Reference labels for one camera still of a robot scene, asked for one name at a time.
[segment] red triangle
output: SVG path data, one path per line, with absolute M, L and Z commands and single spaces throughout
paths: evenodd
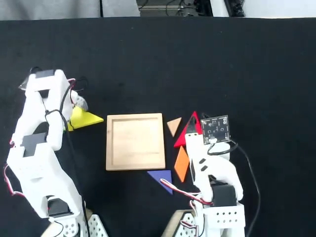
M 196 130 L 197 130 L 197 133 L 198 133 L 198 134 L 202 134 L 201 123 L 200 123 L 200 121 L 199 121 L 199 119 L 198 119 L 198 115 L 197 115 L 196 111 L 193 112 L 193 114 L 192 114 L 192 116 L 190 117 L 190 119 L 191 119 L 192 117 L 195 117 L 195 118 L 196 118 L 196 121 L 197 121 L 197 123 L 196 123 Z M 173 147 L 176 148 L 176 147 L 180 147 L 180 146 L 185 146 L 185 145 L 186 145 L 186 139 L 185 139 L 184 136 L 186 135 L 186 132 L 187 132 L 188 123 L 187 123 L 186 127 L 183 129 L 183 131 L 181 132 L 181 134 L 180 134 L 178 140 L 176 141 L 176 143 L 174 144 Z

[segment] small orange triangle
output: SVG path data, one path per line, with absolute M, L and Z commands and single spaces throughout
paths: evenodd
M 189 163 L 189 157 L 186 151 L 184 150 L 183 146 L 181 146 L 176 159 L 176 163 L 174 164 L 174 169 L 177 172 L 181 182 L 184 182 L 184 178 L 186 177 Z
M 181 118 L 176 118 L 174 120 L 171 120 L 171 121 L 167 122 L 169 130 L 170 130 L 171 135 L 173 137 L 174 137 L 174 135 L 175 135 L 175 133 L 176 133 L 176 131 L 178 129 L 178 126 L 179 126 L 180 122 L 181 122 Z

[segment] wire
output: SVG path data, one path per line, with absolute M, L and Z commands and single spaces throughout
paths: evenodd
M 224 154 L 230 153 L 230 152 L 234 151 L 238 147 L 238 143 L 237 142 L 234 142 L 233 140 L 231 140 L 231 142 L 234 143 L 234 146 L 230 147 L 228 150 L 223 151 L 223 152 L 212 152 L 212 153 L 210 153 L 209 151 L 213 148 L 213 146 L 211 145 L 211 147 L 207 150 L 207 154 L 209 156 L 220 156 L 220 155 L 224 155 Z
M 70 132 L 69 132 L 69 129 L 68 129 L 68 123 L 67 123 L 67 120 L 65 119 L 65 117 L 63 116 L 62 114 L 62 111 L 63 111 L 63 107 L 64 107 L 64 102 L 65 102 L 65 99 L 66 99 L 66 96 L 67 96 L 67 93 L 68 91 L 73 87 L 73 85 L 75 84 L 75 82 L 71 82 L 70 85 L 67 87 L 64 95 L 63 95 L 63 98 L 61 100 L 61 104 L 60 104 L 60 108 L 59 110 L 52 110 L 52 111 L 45 111 L 45 118 L 47 115 L 53 113 L 53 112 L 59 112 L 60 114 L 60 117 L 62 119 L 62 121 L 64 122 L 64 126 L 65 126 L 65 130 L 66 130 L 66 135 L 67 135 L 67 140 L 68 140 L 68 144 L 69 144 L 69 147 L 70 147 L 70 151 L 71 151 L 71 158 L 72 158 L 72 163 L 74 165 L 74 172 L 75 172 L 75 177 L 76 177 L 76 180 L 77 180 L 77 190 L 78 190 L 78 193 L 81 195 L 81 204 L 82 204 L 82 210 L 83 210 L 83 215 L 84 215 L 84 220 L 86 222 L 86 227 L 87 227 L 87 233 L 88 233 L 88 237 L 90 237 L 90 229 L 89 229 L 89 223 L 88 223 L 88 218 L 87 218 L 87 214 L 86 214 L 86 211 L 85 211 L 85 206 L 84 206 L 84 199 L 83 199 L 83 195 L 82 195 L 82 192 L 81 192 L 81 188 L 79 186 L 79 182 L 78 182 L 78 174 L 77 174 L 77 169 L 76 169 L 76 161 L 75 161 L 75 149 L 74 149 L 74 146 L 73 146 L 73 143 L 70 139 Z
M 205 230 L 205 215 L 203 214 L 203 230 L 202 230 L 202 233 L 198 236 L 198 237 L 201 237 L 204 233 L 204 230 Z
M 252 175 L 252 179 L 253 179 L 253 182 L 256 186 L 256 189 L 257 189 L 257 194 L 258 194 L 258 205 L 257 205 L 257 210 L 256 210 L 256 213 L 255 213 L 255 216 L 253 217 L 252 219 L 252 222 L 249 226 L 249 229 L 248 229 L 248 233 L 246 235 L 246 237 L 250 237 L 250 234 L 252 232 L 252 229 L 254 227 L 254 224 L 256 223 L 256 220 L 258 218 L 258 215 L 259 215 L 259 212 L 260 212 L 260 205 L 261 205 L 261 194 L 260 194 L 260 189 L 259 189 L 259 185 L 258 185 L 258 182 L 256 180 L 256 177 L 254 175 L 254 172 L 253 172 L 253 169 L 252 169 L 252 166 L 251 166 L 251 163 L 250 163 L 250 160 L 249 160 L 249 157 L 247 155 L 247 153 L 245 152 L 245 150 L 242 148 L 242 147 L 238 147 L 238 149 L 240 150 L 240 152 L 246 157 L 247 159 L 247 162 L 248 162 L 248 166 L 249 166 L 249 169 L 250 169 L 250 173 Z
M 171 1 L 169 1 L 169 2 L 166 4 L 166 15 L 167 15 L 167 16 L 169 16 L 169 14 L 168 14 L 168 6 L 169 6 L 170 4 L 172 4 L 174 1 L 176 1 L 176 0 L 171 0 Z
M 138 10 L 142 9 L 144 6 L 148 4 L 149 0 L 146 0 L 141 7 L 138 8 Z
M 207 150 L 207 154 L 209 154 L 209 151 L 215 146 L 216 143 L 213 143 L 209 146 L 208 150 Z
M 61 223 L 60 223 L 60 222 L 58 222 L 58 221 L 55 221 L 55 223 L 57 223 L 57 224 L 61 225 L 61 226 L 62 226 L 62 229 L 61 229 L 61 231 L 60 231 L 57 235 L 55 235 L 55 236 L 53 236 L 53 237 L 57 237 L 57 236 L 59 236 L 59 235 L 63 232 L 63 230 L 64 230 L 64 225 L 63 225 L 63 224 L 61 224 Z
M 187 197 L 189 197 L 189 198 L 191 198 L 193 200 L 196 200 L 196 201 L 198 201 L 198 202 L 200 202 L 200 203 L 202 203 L 204 205 L 212 205 L 213 204 L 212 202 L 206 202 L 203 199 L 197 198 L 196 196 L 194 196 L 194 195 L 199 195 L 200 193 L 188 193 L 188 192 L 185 192 L 183 190 L 178 189 L 176 186 L 174 186 L 173 184 L 171 184 L 170 182 L 168 182 L 165 179 L 160 179 L 160 182 L 162 184 L 164 184 L 165 186 L 171 188 L 172 190 L 174 190 L 174 191 L 176 191 L 178 193 L 181 193 L 181 194 L 183 194 L 183 195 L 185 195 L 185 196 L 187 196 Z
M 8 167 L 9 167 L 9 165 L 6 163 L 6 164 L 4 165 L 4 167 L 3 167 L 3 177 L 4 177 L 4 181 L 5 181 L 6 184 L 7 184 L 8 189 L 9 189 L 9 191 L 10 191 L 10 194 L 11 194 L 12 196 L 14 196 L 14 195 L 19 195 L 19 196 L 22 196 L 22 197 L 25 198 L 25 196 L 24 196 L 24 194 L 23 194 L 22 192 L 14 191 L 14 190 L 13 190 L 12 185 L 11 185 L 11 182 L 10 182 L 8 176 L 6 175 L 6 169 L 7 169 Z
M 83 91 L 83 90 L 85 90 L 85 89 L 87 89 L 87 88 L 89 87 L 89 82 L 88 82 L 88 79 L 87 79 L 86 77 L 81 77 L 81 78 L 79 78 L 78 80 L 76 80 L 76 84 L 78 84 L 78 82 L 80 82 L 80 81 L 84 81 L 84 82 L 85 82 L 85 86 L 82 87 L 82 88 L 79 89 L 79 90 L 74 90 L 74 91 L 76 91 L 76 92 Z

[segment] tangram piece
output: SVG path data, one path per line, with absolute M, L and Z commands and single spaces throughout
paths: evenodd
M 100 118 L 92 113 L 84 111 L 82 108 L 75 106 L 73 114 L 70 117 L 71 124 L 68 123 L 69 131 L 74 129 L 93 125 L 99 122 L 103 122 L 103 118 Z
M 202 134 L 202 128 L 201 128 L 201 123 L 200 121 L 198 120 L 198 115 L 197 113 L 194 111 L 192 116 L 190 117 L 189 121 L 191 120 L 192 117 L 195 117 L 196 119 L 196 131 L 198 134 Z M 185 146 L 186 144 L 186 139 L 185 139 L 185 135 L 186 135 L 186 131 L 187 131 L 187 127 L 188 127 L 188 123 L 187 125 L 185 126 L 185 128 L 183 129 L 183 131 L 181 132 L 178 140 L 176 141 L 176 143 L 174 144 L 174 147 L 180 147 L 180 146 Z
M 184 150 L 183 146 L 181 146 L 178 153 L 178 157 L 176 159 L 176 163 L 174 164 L 174 169 L 176 173 L 178 174 L 181 182 L 183 182 L 186 177 L 189 163 L 190 163 L 189 157 L 186 151 Z
M 168 182 L 172 183 L 171 181 L 171 171 L 170 170 L 155 170 L 155 171 L 147 171 L 150 176 L 152 176 L 161 186 L 163 186 L 170 194 L 173 194 L 171 188 L 165 186 L 160 182 L 160 179 L 165 179 Z
M 170 130 L 171 135 L 173 137 L 174 137 L 174 134 L 176 133 L 176 131 L 178 129 L 178 126 L 179 126 L 180 122 L 181 122 L 181 118 L 177 118 L 177 119 L 174 119 L 172 121 L 167 122 L 169 130 Z
M 162 114 L 108 116 L 106 170 L 164 168 Z

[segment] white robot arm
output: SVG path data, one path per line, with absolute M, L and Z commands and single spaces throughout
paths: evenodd
M 204 145 L 203 135 L 198 135 L 193 126 L 185 135 L 187 153 L 193 184 L 201 193 L 197 196 L 211 205 L 193 200 L 198 237 L 244 237 L 245 215 L 240 201 L 243 188 L 235 166 L 229 161 L 230 154 L 209 156 L 230 149 L 221 142 L 211 147 Z
M 58 221 L 60 236 L 88 236 L 83 204 L 72 179 L 61 168 L 55 151 L 62 146 L 64 121 L 76 102 L 84 99 L 71 91 L 73 79 L 62 70 L 41 71 L 29 76 L 26 100 L 10 144 L 7 164 L 19 179 L 23 195 L 41 218 Z M 33 134 L 48 122 L 47 134 Z

